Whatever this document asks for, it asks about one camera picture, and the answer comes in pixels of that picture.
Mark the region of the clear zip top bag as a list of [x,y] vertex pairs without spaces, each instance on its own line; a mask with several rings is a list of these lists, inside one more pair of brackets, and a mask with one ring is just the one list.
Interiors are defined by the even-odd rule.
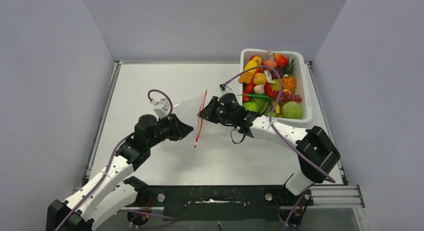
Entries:
[[193,127],[193,131],[182,140],[166,141],[165,147],[172,150],[194,150],[199,146],[199,138],[204,121],[198,116],[198,113],[205,107],[207,94],[208,90],[206,89],[195,97],[173,102],[172,113],[180,121]]

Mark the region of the green toy vegetable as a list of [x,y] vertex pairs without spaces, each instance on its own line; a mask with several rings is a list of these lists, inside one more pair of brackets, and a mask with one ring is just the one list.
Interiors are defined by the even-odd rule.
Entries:
[[256,102],[251,102],[251,101],[245,102],[243,103],[242,106],[244,107],[246,111],[257,112],[259,110]]

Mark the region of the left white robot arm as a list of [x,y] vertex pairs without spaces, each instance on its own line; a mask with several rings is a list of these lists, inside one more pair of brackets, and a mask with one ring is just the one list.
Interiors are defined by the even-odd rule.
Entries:
[[48,231],[94,231],[127,205],[133,204],[147,184],[133,173],[150,157],[151,148],[165,141],[180,141],[194,128],[175,114],[157,119],[142,115],[133,133],[115,146],[106,166],[64,201],[47,209]]

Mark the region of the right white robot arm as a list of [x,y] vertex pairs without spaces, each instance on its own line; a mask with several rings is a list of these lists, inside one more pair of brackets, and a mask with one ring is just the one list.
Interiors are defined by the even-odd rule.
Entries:
[[214,124],[233,127],[244,136],[294,150],[299,170],[289,177],[281,190],[282,200],[289,205],[295,204],[301,193],[312,185],[329,181],[330,172],[341,157],[323,128],[305,129],[271,120],[256,111],[246,110],[237,102],[234,93],[213,96],[198,116]]

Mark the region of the white plastic food bin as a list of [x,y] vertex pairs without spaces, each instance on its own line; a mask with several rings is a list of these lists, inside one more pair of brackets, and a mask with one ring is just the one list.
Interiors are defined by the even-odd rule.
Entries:
[[[240,94],[255,94],[254,92],[254,83],[253,79],[256,73],[263,73],[267,77],[267,83],[264,86],[264,95],[275,98],[275,91],[278,90],[279,94],[277,99],[280,98],[281,92],[285,90],[283,88],[283,68],[277,67],[271,68],[271,70],[266,70],[263,66],[263,63],[267,60],[274,60],[274,54],[281,54],[288,58],[291,61],[293,58],[296,58],[295,70],[293,72],[296,79],[296,89],[294,94],[299,95],[302,98],[302,102],[299,105],[303,109],[302,119],[290,119],[284,118],[282,113],[282,106],[285,103],[279,103],[274,100],[260,99],[260,98],[251,98],[238,96]],[[240,89],[237,93],[237,99],[240,104],[246,102],[255,102],[258,106],[258,113],[263,114],[266,117],[272,116],[272,118],[280,123],[289,124],[289,123],[308,123],[313,118],[312,106],[310,100],[309,86],[307,82],[307,72],[308,68],[304,62],[303,56],[294,51],[266,51],[262,49],[253,49],[247,48],[241,52],[240,55],[240,69],[244,71],[244,67],[250,60],[256,60],[258,66],[254,73],[248,72],[239,77],[238,81],[240,83]]]

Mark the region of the green toy chili pepper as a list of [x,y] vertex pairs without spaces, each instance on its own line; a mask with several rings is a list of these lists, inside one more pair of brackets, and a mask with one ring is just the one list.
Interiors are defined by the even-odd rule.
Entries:
[[243,94],[238,94],[238,96],[249,97],[249,98],[256,98],[256,99],[265,99],[265,100],[275,100],[274,97],[269,97],[268,95],[265,95],[265,94],[248,94],[248,93],[243,93]]

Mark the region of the yellow toy lemon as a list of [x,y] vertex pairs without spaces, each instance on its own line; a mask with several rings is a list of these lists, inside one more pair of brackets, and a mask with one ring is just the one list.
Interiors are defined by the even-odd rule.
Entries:
[[255,86],[265,85],[267,83],[267,76],[264,73],[258,72],[253,78],[253,83]]

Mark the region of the purple toy grapes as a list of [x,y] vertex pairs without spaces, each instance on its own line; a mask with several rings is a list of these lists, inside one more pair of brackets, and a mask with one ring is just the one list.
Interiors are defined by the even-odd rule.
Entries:
[[303,99],[295,93],[291,93],[288,89],[283,90],[281,93],[278,90],[274,91],[275,93],[275,97],[274,97],[274,102],[279,102],[280,104],[285,104],[288,102],[296,102],[296,103],[301,103],[303,101]]

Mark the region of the toy peach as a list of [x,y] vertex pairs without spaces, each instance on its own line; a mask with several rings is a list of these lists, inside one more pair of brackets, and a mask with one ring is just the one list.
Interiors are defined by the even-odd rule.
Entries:
[[275,60],[266,60],[263,62],[263,66],[265,66],[265,70],[271,70],[271,68],[276,69],[278,67],[278,63]]

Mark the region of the green toy cabbage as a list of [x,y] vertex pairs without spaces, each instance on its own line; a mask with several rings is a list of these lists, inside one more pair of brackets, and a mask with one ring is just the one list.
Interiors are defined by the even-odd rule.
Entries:
[[302,119],[303,117],[303,109],[300,104],[295,101],[289,101],[285,103],[282,108],[282,115],[286,119]]

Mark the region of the toy pineapple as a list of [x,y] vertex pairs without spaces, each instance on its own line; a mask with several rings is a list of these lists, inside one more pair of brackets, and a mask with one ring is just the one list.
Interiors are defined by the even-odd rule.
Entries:
[[296,58],[293,58],[289,63],[283,68],[283,78],[282,86],[285,90],[288,90],[291,93],[294,93],[297,86],[297,80],[294,76]]

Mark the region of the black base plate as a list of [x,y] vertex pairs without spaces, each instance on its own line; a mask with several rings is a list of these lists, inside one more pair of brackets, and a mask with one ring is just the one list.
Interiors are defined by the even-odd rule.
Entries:
[[131,208],[160,210],[165,221],[264,220],[299,225],[314,204],[312,192],[293,195],[282,185],[149,185]]

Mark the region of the aluminium frame rail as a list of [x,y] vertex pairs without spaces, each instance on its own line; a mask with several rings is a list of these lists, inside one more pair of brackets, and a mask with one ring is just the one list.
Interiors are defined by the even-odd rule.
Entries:
[[[298,196],[292,195],[280,185],[149,185],[137,192],[128,184],[121,184],[101,198],[93,208],[124,208],[148,205],[151,209],[163,209],[171,203],[191,204],[259,204],[282,208],[295,205]],[[365,206],[357,185],[315,185],[308,189],[301,205],[310,208],[363,208]]]

